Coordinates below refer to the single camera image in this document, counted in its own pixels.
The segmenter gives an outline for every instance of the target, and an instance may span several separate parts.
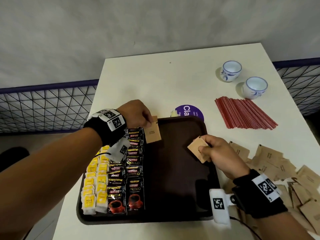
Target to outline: dark brown tray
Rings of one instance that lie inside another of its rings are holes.
[[[202,164],[187,146],[206,125],[195,116],[158,119],[161,141],[144,144],[143,177],[146,210],[134,215],[83,215],[81,196],[78,219],[86,225],[175,222],[212,219],[209,189],[220,188],[213,163]]]

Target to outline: cup rim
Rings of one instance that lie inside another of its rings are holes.
[[[259,78],[259,79],[265,81],[265,83],[266,83],[266,88],[265,88],[265,89],[262,89],[262,90],[256,90],[256,89],[253,89],[253,88],[249,87],[249,85],[248,85],[248,80],[249,80],[250,78],[253,78],[253,77],[256,77],[256,78]],[[268,88],[268,82],[267,82],[265,79],[263,79],[262,77],[259,77],[259,76],[251,76],[251,77],[249,77],[249,78],[245,81],[245,83],[246,83],[246,85],[247,85],[247,87],[248,87],[249,89],[251,89],[251,90],[253,90],[253,91],[257,91],[257,92],[265,91],[265,90]]]
[[[224,68],[224,64],[226,64],[226,63],[229,62],[229,61],[234,61],[234,62],[238,63],[238,64],[240,65],[240,70],[237,71],[237,72],[230,72],[230,71],[228,71],[226,68]],[[225,69],[225,70],[226,70],[227,72],[229,72],[229,73],[238,73],[238,72],[241,72],[241,70],[242,70],[242,65],[241,65],[241,63],[238,62],[238,61],[236,61],[236,60],[227,60],[225,63],[223,63],[222,67],[223,67],[223,69]]]

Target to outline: wristband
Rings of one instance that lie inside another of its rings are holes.
[[[280,198],[281,191],[265,175],[251,169],[248,175],[234,179],[232,192],[237,206],[259,219],[288,211]]]
[[[103,109],[88,117],[83,128],[94,129],[102,140],[102,145],[112,147],[124,135],[127,127],[125,118],[115,109]]]

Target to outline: blue patterned cup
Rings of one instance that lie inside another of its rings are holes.
[[[226,61],[220,70],[220,77],[222,80],[226,82],[232,82],[235,80],[242,70],[242,65],[235,61],[235,60],[229,60]]]
[[[256,99],[260,97],[268,88],[268,83],[261,77],[249,77],[242,86],[242,94],[246,99]]]

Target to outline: purple circular sign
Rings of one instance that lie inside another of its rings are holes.
[[[200,109],[192,105],[180,105],[179,107],[176,107],[176,111],[180,116],[197,116],[202,121],[205,121],[205,118],[203,117],[203,114],[200,111]]]

